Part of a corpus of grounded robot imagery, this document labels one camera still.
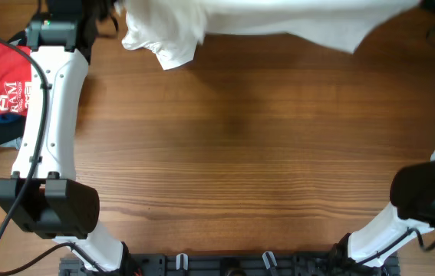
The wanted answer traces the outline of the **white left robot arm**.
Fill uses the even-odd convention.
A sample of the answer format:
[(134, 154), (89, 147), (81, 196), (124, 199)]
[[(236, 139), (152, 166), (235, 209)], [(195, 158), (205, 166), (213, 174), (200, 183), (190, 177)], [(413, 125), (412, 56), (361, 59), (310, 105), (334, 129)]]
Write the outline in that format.
[(77, 109), (98, 37), (115, 0), (40, 2), (25, 29), (30, 103), (11, 175), (0, 179), (5, 223), (70, 249), (88, 275), (139, 275), (128, 247), (100, 222), (97, 191), (76, 180)]

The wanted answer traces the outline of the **white t-shirt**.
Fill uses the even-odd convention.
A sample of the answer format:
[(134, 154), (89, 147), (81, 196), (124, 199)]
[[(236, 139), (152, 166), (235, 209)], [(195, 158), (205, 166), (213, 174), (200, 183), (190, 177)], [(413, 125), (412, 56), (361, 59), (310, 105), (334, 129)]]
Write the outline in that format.
[(207, 35), (290, 34), (354, 53), (378, 25), (419, 0), (120, 0), (127, 50), (152, 51), (162, 69), (194, 58)]

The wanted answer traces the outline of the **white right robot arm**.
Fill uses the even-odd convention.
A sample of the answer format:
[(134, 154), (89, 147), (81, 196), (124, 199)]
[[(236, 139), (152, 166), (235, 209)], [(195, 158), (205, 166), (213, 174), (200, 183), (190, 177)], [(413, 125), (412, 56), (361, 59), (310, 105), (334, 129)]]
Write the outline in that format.
[(389, 203), (366, 226), (347, 236), (339, 266), (379, 268), (413, 239), (421, 251), (435, 249), (435, 150), (429, 162), (397, 172)]

